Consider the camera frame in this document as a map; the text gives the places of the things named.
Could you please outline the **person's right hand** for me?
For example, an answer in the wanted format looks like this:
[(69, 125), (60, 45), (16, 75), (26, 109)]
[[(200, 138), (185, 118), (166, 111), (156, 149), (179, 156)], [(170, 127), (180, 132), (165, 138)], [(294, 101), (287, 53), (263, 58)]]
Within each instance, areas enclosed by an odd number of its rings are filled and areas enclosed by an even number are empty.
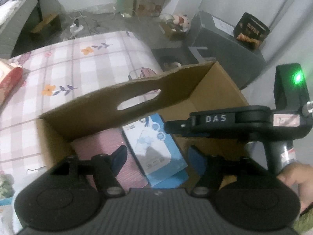
[(277, 176), (288, 187), (298, 185), (299, 199), (301, 203), (300, 213), (312, 204), (312, 166), (309, 164), (294, 162), (287, 165)]

